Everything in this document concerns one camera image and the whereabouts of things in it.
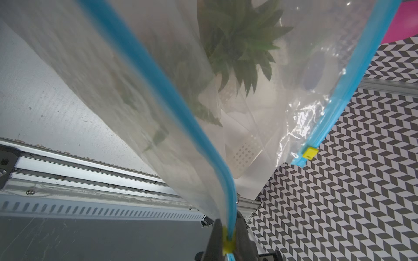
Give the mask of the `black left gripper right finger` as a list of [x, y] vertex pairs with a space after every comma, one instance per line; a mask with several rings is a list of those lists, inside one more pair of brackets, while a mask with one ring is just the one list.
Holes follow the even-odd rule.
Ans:
[[237, 212], [235, 226], [236, 243], [234, 256], [236, 261], [258, 261], [259, 254], [256, 243], [252, 241], [248, 234], [248, 226], [245, 218], [240, 211]]

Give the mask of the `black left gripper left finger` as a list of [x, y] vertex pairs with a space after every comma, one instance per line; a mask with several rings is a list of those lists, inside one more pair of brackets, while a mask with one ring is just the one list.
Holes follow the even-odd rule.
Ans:
[[201, 261], [223, 261], [223, 226], [220, 219], [214, 222], [213, 230], [206, 247], [202, 253]]

